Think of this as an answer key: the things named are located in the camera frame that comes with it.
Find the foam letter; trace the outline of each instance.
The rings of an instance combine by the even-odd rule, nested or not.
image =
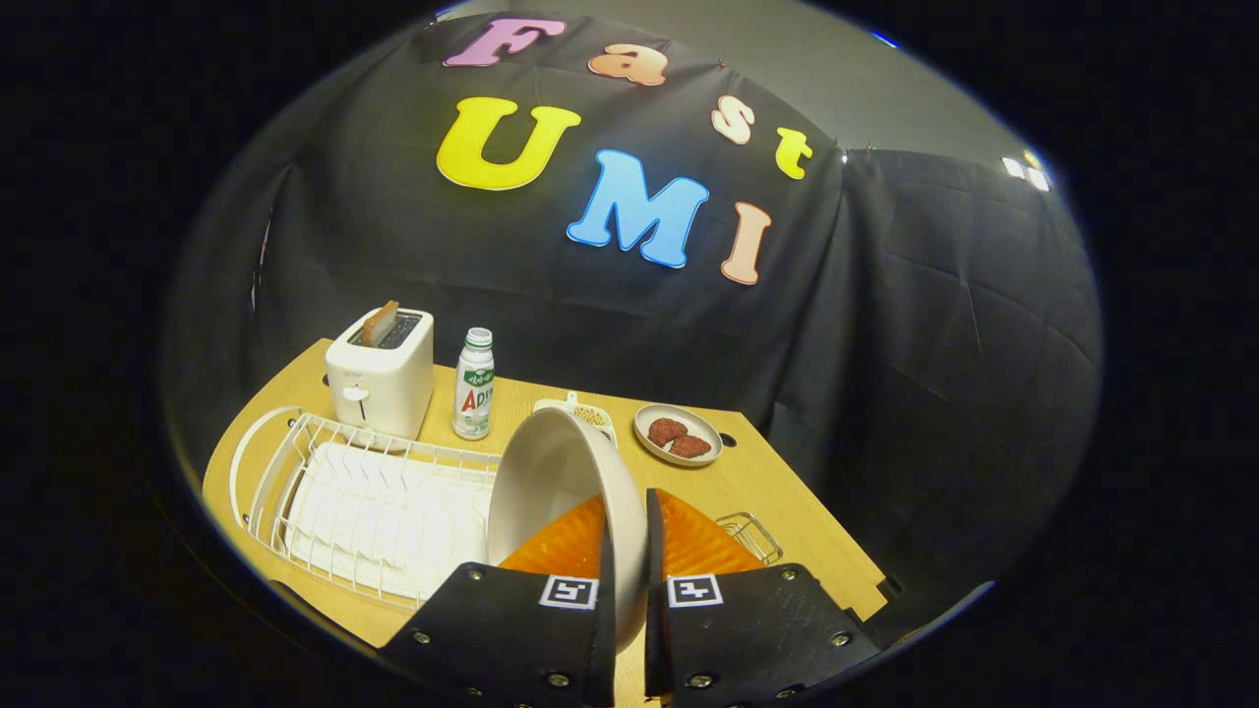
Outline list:
[[[524,186],[543,174],[564,130],[582,122],[582,116],[564,108],[538,106],[530,115],[538,121],[529,142],[515,163],[496,165],[481,157],[499,120],[516,112],[506,98],[477,96],[460,101],[460,117],[437,149],[437,169],[446,179],[463,186],[501,191]]]
[[[582,220],[568,226],[568,237],[578,243],[607,246],[612,241],[608,215],[616,209],[622,251],[633,248],[655,226],[656,232],[642,246],[642,257],[671,268],[685,266],[686,234],[700,204],[708,202],[708,188],[692,179],[677,178],[648,199],[647,178],[637,157],[617,150],[599,150],[594,159],[603,165],[603,173]]]
[[[660,86],[665,83],[665,66],[669,57],[647,47],[637,44],[609,44],[603,48],[607,54],[601,54],[588,64],[597,74],[612,78],[627,78],[643,86]]]
[[[798,130],[781,127],[778,128],[778,135],[783,136],[778,144],[778,152],[774,154],[774,159],[778,160],[778,169],[792,179],[803,179],[805,170],[798,165],[799,156],[812,157],[813,149],[805,145],[805,140],[807,139]]]
[[[752,140],[752,128],[757,122],[755,113],[747,103],[734,96],[723,96],[716,100],[716,111],[713,111],[713,127],[718,132],[730,139],[735,145],[747,145]]]
[[[564,31],[565,26],[556,20],[494,20],[490,23],[490,29],[468,44],[467,49],[442,63],[447,67],[490,67],[499,63],[497,52],[502,47],[515,54],[541,37],[538,30],[555,37]]]
[[[757,253],[760,252],[760,237],[765,233],[765,227],[772,224],[773,220],[759,207],[754,207],[747,202],[735,202],[734,210],[739,214],[739,229],[734,234],[734,246],[730,248],[730,257],[721,263],[721,275],[734,282],[757,285],[760,277],[757,275]]]

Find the black cloth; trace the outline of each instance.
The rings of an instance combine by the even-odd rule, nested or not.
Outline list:
[[[488,19],[418,24],[369,49],[278,116],[210,195],[162,369],[189,462],[204,469],[297,354],[393,299],[434,315],[438,364],[486,326],[501,375],[742,411],[906,591],[933,588],[937,614],[997,576],[1069,485],[1099,397],[1097,287],[1056,194],[932,155],[845,164],[734,68],[616,23],[568,20],[492,67],[443,67]],[[663,52],[666,83],[590,72],[614,43]],[[755,110],[748,145],[711,127],[728,93]],[[534,183],[460,186],[436,155],[470,96],[520,106],[490,161],[519,155],[535,106],[582,123]],[[802,180],[776,166],[779,126],[813,149]],[[638,157],[648,194],[679,176],[710,190],[684,268],[565,236],[602,149]],[[754,286],[720,272],[735,202],[773,219]]]
[[[806,312],[767,437],[917,593],[908,631],[997,578],[1070,485],[1102,391],[1089,253],[1054,191],[852,151]]]

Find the pink letter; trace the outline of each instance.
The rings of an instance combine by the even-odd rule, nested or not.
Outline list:
[[[462,54],[456,54],[442,62],[447,67],[490,67],[499,63],[496,53],[506,47],[507,52],[515,54],[529,47],[539,37],[538,30],[554,37],[567,25],[556,20],[494,20],[490,29],[468,45]]]
[[[739,214],[739,229],[734,234],[734,247],[730,257],[721,263],[721,275],[743,285],[757,285],[757,253],[760,252],[760,237],[773,223],[769,214],[747,202],[735,202],[734,210]]]

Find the gray wall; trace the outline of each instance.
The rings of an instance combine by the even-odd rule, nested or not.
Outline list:
[[[872,142],[996,170],[1003,170],[1002,157],[1027,163],[1024,150],[1030,146],[964,91],[861,28],[796,0],[472,0],[463,5],[467,11],[460,6],[458,15],[507,5],[590,15],[660,33],[769,88],[845,147]]]

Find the blue letter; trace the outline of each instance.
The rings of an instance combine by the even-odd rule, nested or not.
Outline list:
[[[618,150],[599,150],[594,159],[603,165],[603,174],[582,220],[568,226],[568,237],[578,243],[607,246],[612,241],[608,214],[616,209],[622,251],[633,248],[655,226],[656,233],[642,244],[642,257],[670,268],[685,266],[682,247],[695,212],[708,202],[708,188],[692,179],[677,178],[647,199],[647,178],[637,157]]]

